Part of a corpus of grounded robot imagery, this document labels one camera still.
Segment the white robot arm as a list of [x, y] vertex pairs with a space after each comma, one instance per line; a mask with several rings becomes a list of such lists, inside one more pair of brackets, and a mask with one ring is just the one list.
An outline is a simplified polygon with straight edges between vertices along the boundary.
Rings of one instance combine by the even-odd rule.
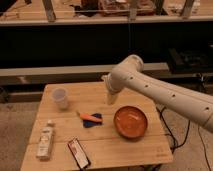
[[213, 96], [152, 78], [142, 71], [143, 60], [132, 54], [103, 75], [108, 103], [113, 104], [118, 94], [129, 88], [213, 133]]

